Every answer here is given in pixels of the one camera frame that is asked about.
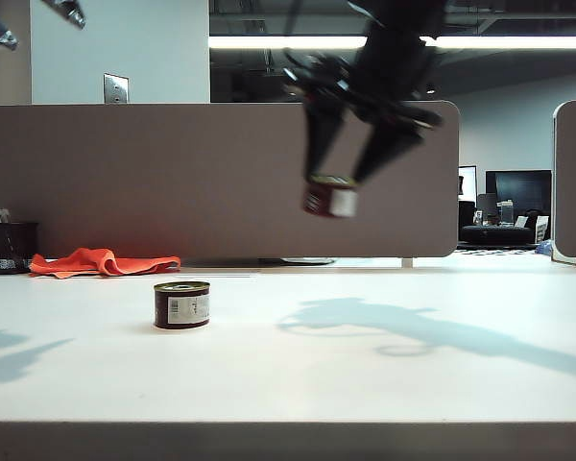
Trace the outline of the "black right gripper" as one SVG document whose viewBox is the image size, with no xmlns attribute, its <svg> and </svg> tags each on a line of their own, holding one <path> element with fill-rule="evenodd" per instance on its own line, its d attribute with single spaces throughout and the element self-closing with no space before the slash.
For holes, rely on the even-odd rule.
<svg viewBox="0 0 576 461">
<path fill-rule="evenodd" d="M 352 172 L 357 183 L 419 146 L 422 137 L 413 127 L 432 130 L 443 124 L 442 117 L 432 110 L 419 109 L 360 83 L 356 67 L 340 57 L 316 53 L 299 60 L 288 47 L 282 52 L 290 62 L 283 69 L 284 86 L 300 99 L 305 113 L 303 177 L 307 181 L 320 172 L 344 126 L 346 109 L 366 123 L 399 123 L 373 127 Z"/>
</svg>

